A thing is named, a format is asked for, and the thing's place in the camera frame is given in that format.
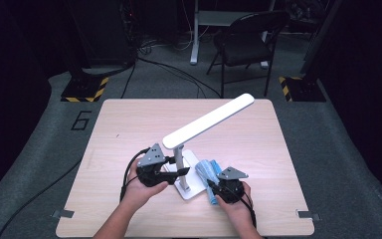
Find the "blue cloth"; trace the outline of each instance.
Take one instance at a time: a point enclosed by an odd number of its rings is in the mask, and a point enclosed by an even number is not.
[[[217,174],[222,171],[219,164],[214,159],[211,161],[203,159],[195,165],[195,170],[197,171],[198,175],[200,175],[204,186],[207,188],[207,194],[209,195],[210,203],[213,205],[218,204],[212,188],[207,183],[207,179],[210,179],[214,183],[219,184],[219,178],[217,177]]]

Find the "white stand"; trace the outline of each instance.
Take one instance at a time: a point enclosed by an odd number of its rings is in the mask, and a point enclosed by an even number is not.
[[[185,200],[188,200],[200,192],[206,190],[206,187],[203,184],[203,181],[201,180],[201,177],[198,175],[197,171],[195,170],[195,165],[199,162],[198,158],[194,155],[194,153],[187,149],[182,152],[183,155],[183,166],[184,167],[190,167],[190,170],[188,171],[187,175],[183,176],[186,180],[186,188],[184,189],[183,185],[181,185],[181,179],[178,178],[175,181],[175,186],[178,189],[179,193],[181,194],[182,198]],[[176,164],[164,164],[164,167],[167,171],[176,171]]]

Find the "office chair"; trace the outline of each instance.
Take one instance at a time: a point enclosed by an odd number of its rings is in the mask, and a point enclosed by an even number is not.
[[[268,94],[276,41],[279,32],[287,24],[288,20],[289,13],[286,11],[252,13],[235,20],[229,27],[213,38],[217,53],[206,74],[209,75],[213,66],[222,65],[221,98],[224,96],[225,84],[244,81],[238,80],[225,83],[225,66],[246,65],[246,69],[248,69],[252,63],[265,61],[269,63],[265,96]],[[269,33],[265,41],[262,39],[263,32]],[[219,55],[222,57],[222,62],[215,64]]]

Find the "gray floor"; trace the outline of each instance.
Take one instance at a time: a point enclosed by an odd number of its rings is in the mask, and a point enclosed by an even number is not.
[[[308,207],[322,218],[314,222],[315,232],[310,237],[382,238],[382,187],[364,164],[332,103],[288,103],[285,100],[278,78],[299,76],[307,48],[307,36],[281,35],[268,99],[276,108]],[[212,43],[201,44],[197,66],[190,66],[190,53],[190,48],[179,51],[165,46],[153,47],[151,54],[140,57],[174,66],[219,90],[220,69],[205,75],[214,56]],[[102,98],[96,103],[60,102],[60,94],[70,75],[49,79],[53,89],[49,105],[24,150],[0,183],[0,230],[21,205],[82,158],[102,102],[120,98],[131,71],[110,77]],[[228,76],[242,74],[231,69],[228,72]],[[249,72],[259,73],[260,68],[251,66]],[[225,97],[250,93],[262,98],[264,83],[265,79],[258,79],[227,85]],[[207,98],[217,98],[213,92],[202,88]],[[204,98],[204,95],[198,92],[195,84],[138,61],[124,97],[193,99]],[[90,111],[82,114],[90,119],[88,126],[85,130],[71,130],[81,111]],[[25,207],[2,238],[56,238],[58,219],[50,215],[64,208],[76,172],[77,169]]]

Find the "table top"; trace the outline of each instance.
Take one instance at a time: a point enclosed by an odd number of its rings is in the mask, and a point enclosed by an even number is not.
[[[129,161],[142,149],[162,145],[162,139],[229,100],[106,100],[85,151],[62,217],[59,237],[92,237],[119,201]],[[172,150],[163,146],[165,155]],[[216,159],[249,174],[258,231],[264,236],[310,235],[306,211],[287,145],[272,102],[251,106],[185,143],[201,159]],[[226,214],[209,202],[206,191],[184,200],[168,186],[140,208],[126,237],[237,236]]]

